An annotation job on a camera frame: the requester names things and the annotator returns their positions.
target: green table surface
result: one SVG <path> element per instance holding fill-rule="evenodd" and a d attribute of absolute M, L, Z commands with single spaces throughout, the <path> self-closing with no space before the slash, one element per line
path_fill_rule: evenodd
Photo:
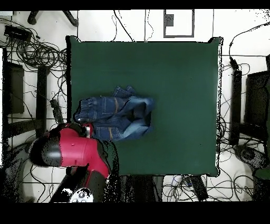
<path fill-rule="evenodd" d="M 116 86 L 131 85 L 139 96 L 155 100 L 153 131 L 115 142 L 120 175 L 217 175 L 220 38 L 145 43 L 80 42 L 71 36 L 70 44 L 72 114 L 79 100 L 111 96 Z"/>

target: black cable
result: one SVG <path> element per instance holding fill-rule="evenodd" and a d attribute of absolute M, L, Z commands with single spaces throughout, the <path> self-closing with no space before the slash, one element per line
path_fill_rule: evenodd
<path fill-rule="evenodd" d="M 113 24 L 115 25 L 115 36 L 114 36 L 114 38 L 112 40 L 112 42 L 113 42 L 113 41 L 115 41 L 116 36 L 117 36 L 117 19 L 116 19 L 116 17 L 114 15 L 112 15 L 112 21 L 113 21 Z"/>
<path fill-rule="evenodd" d="M 147 23 L 148 23 L 148 25 L 152 28 L 152 34 L 151 34 L 151 37 L 147 38 L 146 42 L 147 42 L 150 38 L 152 38 L 152 36 L 153 36 L 153 34 L 154 34 L 154 29 L 153 29 L 153 27 L 152 27 L 152 26 L 150 25 L 150 23 L 149 23 L 149 14 L 150 14 L 150 10 L 148 11 Z"/>
<path fill-rule="evenodd" d="M 256 30 L 256 29 L 260 28 L 261 26 L 268 26 L 269 24 L 270 24 L 270 22 L 263 23 L 263 24 L 261 24 L 261 25 L 255 26 L 255 27 L 253 27 L 253 28 L 251 28 L 251 29 L 249 29 L 249 30 L 247 30 L 247 31 L 244 31 L 244 32 L 242 32 L 242 33 L 239 33 L 239 34 L 235 35 L 234 38 L 232 39 L 232 41 L 230 42 L 230 45 L 229 45 L 229 57 L 231 58 L 231 55 L 230 55 L 230 48 L 232 47 L 233 42 L 234 42 L 234 39 L 235 39 L 236 37 L 238 37 L 239 35 L 241 35 L 241 34 L 243 34 L 243 33 L 247 33 L 247 32 L 249 32 L 249 31 Z"/>
<path fill-rule="evenodd" d="M 115 17 L 117 18 L 117 20 L 119 21 L 119 23 L 121 24 L 121 26 L 123 27 L 123 29 L 125 30 L 125 32 L 127 33 L 127 35 L 129 36 L 129 38 L 131 39 L 131 41 L 134 42 L 134 40 L 132 39 L 132 37 L 130 36 L 130 34 L 129 34 L 128 31 L 126 30 L 126 28 L 123 26 L 121 20 L 120 20 L 120 19 L 118 18 L 118 16 L 116 15 L 115 10 L 113 10 L 113 12 L 114 12 Z"/>
<path fill-rule="evenodd" d="M 30 175 L 32 176 L 32 178 L 33 178 L 35 181 L 39 182 L 40 184 L 42 184 L 42 185 L 44 186 L 44 190 L 43 190 L 42 194 L 40 195 L 40 197 L 38 198 L 38 200 L 37 200 L 37 202 L 36 202 L 36 203 L 38 203 L 38 202 L 40 201 L 40 198 L 42 197 L 42 195 L 44 194 L 44 192 L 45 192 L 45 190 L 46 190 L 46 186 L 45 186 L 45 184 L 44 184 L 43 182 L 41 182 L 40 180 L 38 180 L 37 178 L 34 177 L 34 175 L 33 175 L 33 173 L 32 173 L 32 168 L 33 168 L 33 166 L 34 166 L 34 164 L 32 164 L 32 166 L 31 166 L 31 168 L 30 168 Z"/>
<path fill-rule="evenodd" d="M 236 198 L 238 199 L 238 201 L 241 201 L 241 200 L 240 200 L 240 198 L 238 197 L 238 195 L 237 195 L 237 193 L 236 193 L 236 183 L 235 183 L 235 181 L 236 181 L 238 178 L 241 178 L 241 177 L 249 178 L 251 181 L 253 181 L 253 179 L 251 179 L 251 178 L 250 178 L 249 176 L 247 176 L 247 175 L 240 175 L 240 176 L 237 176 L 237 177 L 234 179 L 234 181 L 233 181 L 234 192 L 235 192 L 235 196 L 236 196 Z"/>

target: white tile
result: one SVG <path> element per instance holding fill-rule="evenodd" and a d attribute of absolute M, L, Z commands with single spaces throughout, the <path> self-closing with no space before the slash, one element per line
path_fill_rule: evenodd
<path fill-rule="evenodd" d="M 173 26 L 166 27 L 166 35 L 192 35 L 192 10 L 166 10 L 173 15 Z"/>
<path fill-rule="evenodd" d="M 237 34 L 269 21 L 267 10 L 215 10 L 214 36 L 222 36 L 223 54 L 229 54 L 229 44 Z M 269 55 L 270 26 L 262 26 L 234 39 L 231 54 Z"/>
<path fill-rule="evenodd" d="M 127 32 L 135 41 L 144 38 L 144 10 L 118 10 L 115 11 Z M 81 41 L 131 41 L 116 19 L 113 10 L 80 10 L 79 32 Z"/>
<path fill-rule="evenodd" d="M 195 10 L 194 38 L 163 38 L 163 10 L 150 10 L 149 24 L 153 35 L 148 41 L 198 41 L 207 42 L 212 37 L 213 10 Z M 147 25 L 147 37 L 152 28 Z"/>
<path fill-rule="evenodd" d="M 44 186 L 42 184 L 28 184 L 24 183 L 23 184 L 23 189 L 26 197 L 34 197 L 35 198 L 35 203 L 37 202 L 38 198 L 40 197 L 39 203 L 48 203 L 51 199 L 50 195 L 53 195 L 53 192 L 58 188 L 58 184 L 53 185 L 53 190 L 51 188 L 50 190 L 50 184 L 45 185 L 45 191 L 44 191 Z"/>

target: black equipment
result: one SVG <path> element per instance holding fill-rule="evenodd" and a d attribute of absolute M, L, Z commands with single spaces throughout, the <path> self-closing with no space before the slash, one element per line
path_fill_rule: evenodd
<path fill-rule="evenodd" d="M 67 19 L 70 21 L 70 23 L 75 26 L 78 27 L 79 26 L 79 21 L 77 19 L 75 19 L 73 17 L 73 15 L 70 13 L 70 11 L 63 11 L 63 13 L 65 14 L 65 16 L 67 17 Z M 38 14 L 38 11 L 31 11 L 30 15 L 28 17 L 28 23 L 31 25 L 35 25 L 36 24 L 36 15 Z"/>

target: denim jeans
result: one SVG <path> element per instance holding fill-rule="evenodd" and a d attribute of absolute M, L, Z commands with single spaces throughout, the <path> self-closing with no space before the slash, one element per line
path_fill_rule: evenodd
<path fill-rule="evenodd" d="M 80 101 L 76 122 L 93 125 L 93 138 L 107 141 L 139 139 L 152 130 L 152 98 L 137 97 L 134 89 L 117 87 L 112 97 L 90 97 Z"/>

